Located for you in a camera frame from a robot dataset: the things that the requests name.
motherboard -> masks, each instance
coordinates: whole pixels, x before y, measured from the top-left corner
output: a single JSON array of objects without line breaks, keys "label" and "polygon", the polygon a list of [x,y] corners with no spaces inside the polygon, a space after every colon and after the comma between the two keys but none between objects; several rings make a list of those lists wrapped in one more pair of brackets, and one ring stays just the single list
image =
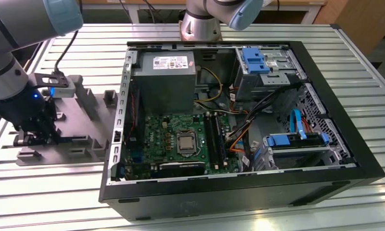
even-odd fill
[{"label": "motherboard", "polygon": [[[210,119],[220,129],[216,138],[209,138]],[[213,141],[229,131],[228,115],[224,113],[146,116],[144,149],[130,151],[130,178],[160,178],[154,175],[157,171],[166,170],[172,175],[178,169],[193,171],[194,167],[197,171],[204,170],[204,175],[238,172],[236,155],[226,156],[224,143]]]}]

workbench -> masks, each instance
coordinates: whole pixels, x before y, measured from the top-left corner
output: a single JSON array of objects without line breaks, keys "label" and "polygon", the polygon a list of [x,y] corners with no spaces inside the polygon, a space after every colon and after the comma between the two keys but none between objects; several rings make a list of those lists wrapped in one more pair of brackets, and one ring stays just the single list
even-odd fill
[{"label": "workbench", "polygon": [[[326,25],[256,25],[224,41],[298,40],[385,170],[385,80],[341,30]],[[40,47],[28,72],[49,74],[72,34]],[[94,93],[120,87],[128,41],[178,41],[178,25],[85,25],[60,69],[82,75]],[[98,203],[102,163],[18,167],[14,129],[0,121],[0,230],[380,230],[385,231],[385,178],[317,205],[128,222]]]},{"label": "workbench", "polygon": [[[148,5],[142,0],[122,0],[129,17],[133,23],[140,23],[138,10],[148,10]],[[157,10],[184,10],[186,0],[149,0]],[[85,0],[84,9],[106,10],[122,9],[118,0]],[[312,24],[320,12],[321,7],[326,4],[326,0],[280,0],[280,11],[302,11],[305,16],[301,24]],[[262,7],[262,11],[278,10],[277,2],[272,2]]]}]

power supply label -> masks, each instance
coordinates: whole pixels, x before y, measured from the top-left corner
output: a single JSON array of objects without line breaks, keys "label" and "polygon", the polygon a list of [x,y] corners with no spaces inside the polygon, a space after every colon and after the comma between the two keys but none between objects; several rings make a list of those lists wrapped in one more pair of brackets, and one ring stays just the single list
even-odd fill
[{"label": "power supply label", "polygon": [[154,70],[162,69],[188,69],[186,56],[154,57]]}]

green motherboard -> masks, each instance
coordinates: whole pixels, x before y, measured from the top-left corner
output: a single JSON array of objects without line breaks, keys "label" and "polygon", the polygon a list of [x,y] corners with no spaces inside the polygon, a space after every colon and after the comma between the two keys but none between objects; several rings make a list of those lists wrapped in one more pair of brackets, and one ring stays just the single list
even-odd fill
[{"label": "green motherboard", "polygon": [[[228,115],[218,114],[222,134],[230,131]],[[177,134],[189,132],[194,134],[196,152],[181,155],[177,151]],[[134,162],[133,174],[136,179],[149,179],[150,168],[157,163],[204,162],[205,174],[238,172],[237,157],[229,156],[226,165],[218,169],[210,165],[209,149],[206,146],[204,115],[152,115],[145,118],[145,143],[142,152],[132,153]]]}]

sticker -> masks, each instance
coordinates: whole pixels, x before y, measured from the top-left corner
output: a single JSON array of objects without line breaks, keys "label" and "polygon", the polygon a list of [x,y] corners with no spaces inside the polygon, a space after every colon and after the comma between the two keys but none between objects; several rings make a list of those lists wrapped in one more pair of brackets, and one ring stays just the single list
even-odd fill
[{"label": "sticker", "polygon": [[236,94],[230,93],[229,97],[230,97],[230,101],[236,102]]},{"label": "sticker", "polygon": [[156,57],[153,69],[154,70],[188,69],[186,56]]},{"label": "sticker", "polygon": [[268,66],[277,66],[277,62],[276,61],[266,61],[266,65]]},{"label": "sticker", "polygon": [[242,163],[249,167],[249,159],[246,156],[242,156]]}]

